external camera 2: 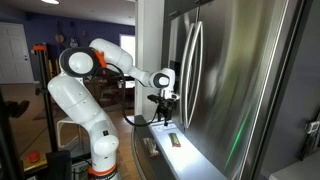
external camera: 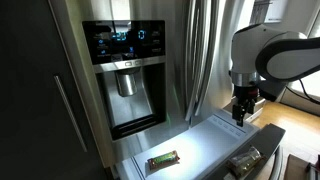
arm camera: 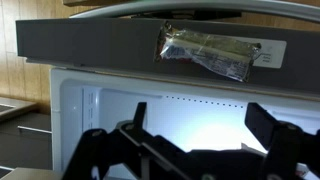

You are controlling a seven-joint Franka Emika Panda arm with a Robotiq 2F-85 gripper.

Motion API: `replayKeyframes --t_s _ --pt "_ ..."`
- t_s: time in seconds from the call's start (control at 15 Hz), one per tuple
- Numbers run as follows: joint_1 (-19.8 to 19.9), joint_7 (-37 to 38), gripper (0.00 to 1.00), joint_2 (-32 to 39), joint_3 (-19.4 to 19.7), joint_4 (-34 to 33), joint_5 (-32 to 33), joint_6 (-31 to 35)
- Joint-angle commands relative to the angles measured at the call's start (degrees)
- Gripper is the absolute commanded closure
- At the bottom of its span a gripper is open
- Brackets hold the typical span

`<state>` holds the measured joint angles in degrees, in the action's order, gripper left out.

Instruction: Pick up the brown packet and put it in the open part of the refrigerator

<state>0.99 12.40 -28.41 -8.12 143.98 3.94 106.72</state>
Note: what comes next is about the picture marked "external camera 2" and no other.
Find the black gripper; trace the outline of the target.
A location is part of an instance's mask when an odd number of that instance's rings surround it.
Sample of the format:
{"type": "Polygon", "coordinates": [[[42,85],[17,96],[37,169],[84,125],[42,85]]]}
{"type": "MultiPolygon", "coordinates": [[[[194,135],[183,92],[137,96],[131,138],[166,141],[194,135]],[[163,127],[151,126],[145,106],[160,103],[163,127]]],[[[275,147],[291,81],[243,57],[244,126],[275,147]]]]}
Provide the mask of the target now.
{"type": "Polygon", "coordinates": [[[168,126],[169,114],[175,109],[176,102],[172,99],[164,99],[159,95],[148,95],[147,98],[157,104],[158,122],[161,121],[161,114],[165,115],[164,126],[168,126]]]}

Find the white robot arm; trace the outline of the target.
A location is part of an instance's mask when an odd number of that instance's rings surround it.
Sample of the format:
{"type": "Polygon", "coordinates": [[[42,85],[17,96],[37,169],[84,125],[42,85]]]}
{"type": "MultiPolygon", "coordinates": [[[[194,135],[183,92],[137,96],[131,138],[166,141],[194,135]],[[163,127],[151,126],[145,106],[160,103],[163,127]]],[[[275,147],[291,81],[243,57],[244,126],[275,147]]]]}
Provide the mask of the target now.
{"type": "Polygon", "coordinates": [[[162,98],[176,100],[175,72],[169,68],[157,72],[142,71],[133,65],[133,58],[128,52],[101,38],[93,40],[87,47],[64,50],[59,64],[61,72],[49,81],[48,90],[69,119],[88,132],[91,151],[88,179],[120,180],[116,162],[117,130],[85,87],[83,79],[100,68],[118,70],[145,87],[158,89],[162,98]]]}

